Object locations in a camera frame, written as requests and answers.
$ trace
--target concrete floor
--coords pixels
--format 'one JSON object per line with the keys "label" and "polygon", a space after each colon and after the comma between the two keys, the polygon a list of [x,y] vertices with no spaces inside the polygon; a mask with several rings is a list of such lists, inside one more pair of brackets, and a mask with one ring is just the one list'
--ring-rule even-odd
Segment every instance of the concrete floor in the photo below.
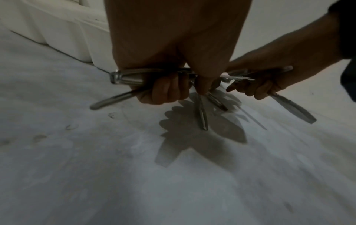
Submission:
{"label": "concrete floor", "polygon": [[[235,56],[252,47],[253,24]],[[345,65],[322,73],[337,80]],[[0,224],[355,224],[354,105],[338,80],[324,85],[336,90],[336,106],[306,83],[283,93],[312,111],[313,125],[272,99],[223,89],[230,111],[205,101],[208,132],[195,118],[194,93],[93,112],[90,104],[127,88],[0,27]]]}

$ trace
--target gray floor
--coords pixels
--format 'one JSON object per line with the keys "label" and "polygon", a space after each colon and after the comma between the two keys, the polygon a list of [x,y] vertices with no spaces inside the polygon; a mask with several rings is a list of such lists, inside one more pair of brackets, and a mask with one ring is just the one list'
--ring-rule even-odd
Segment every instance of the gray floor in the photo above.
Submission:
{"label": "gray floor", "polygon": [[108,75],[0,27],[0,224],[355,224],[355,130],[272,99],[131,99]]}

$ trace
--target dark sleeve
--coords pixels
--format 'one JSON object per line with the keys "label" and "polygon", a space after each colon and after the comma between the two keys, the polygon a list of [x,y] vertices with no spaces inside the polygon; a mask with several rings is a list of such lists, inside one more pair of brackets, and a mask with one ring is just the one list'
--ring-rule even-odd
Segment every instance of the dark sleeve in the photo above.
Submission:
{"label": "dark sleeve", "polygon": [[356,0],[340,0],[329,7],[340,20],[340,49],[345,59],[356,56]]}

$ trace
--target hand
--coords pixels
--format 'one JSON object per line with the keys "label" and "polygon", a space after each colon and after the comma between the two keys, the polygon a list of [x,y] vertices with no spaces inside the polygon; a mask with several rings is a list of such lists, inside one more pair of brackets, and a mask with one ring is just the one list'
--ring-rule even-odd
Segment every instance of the hand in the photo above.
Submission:
{"label": "hand", "polygon": [[[205,94],[226,70],[251,0],[105,0],[113,56],[120,69],[183,67],[199,74]],[[177,74],[159,78],[142,103],[187,98],[189,81]]]}
{"label": "hand", "polygon": [[327,14],[300,30],[231,61],[227,69],[264,70],[292,65],[292,71],[282,74],[261,73],[254,77],[255,81],[234,82],[226,91],[237,90],[260,100],[269,93],[316,75],[341,59],[338,18],[335,14]]}

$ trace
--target floor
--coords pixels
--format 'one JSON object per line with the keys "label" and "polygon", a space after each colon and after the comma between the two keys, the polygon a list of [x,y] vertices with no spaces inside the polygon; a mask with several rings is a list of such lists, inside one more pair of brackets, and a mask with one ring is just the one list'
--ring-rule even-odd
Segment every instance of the floor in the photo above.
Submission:
{"label": "floor", "polygon": [[[253,47],[250,22],[234,56]],[[318,79],[283,92],[316,116],[312,125],[272,99],[221,88],[229,112],[204,99],[206,132],[194,93],[90,111],[128,89],[0,27],[0,224],[356,224],[355,108],[332,79],[346,64],[318,75],[333,97],[309,86]]]}

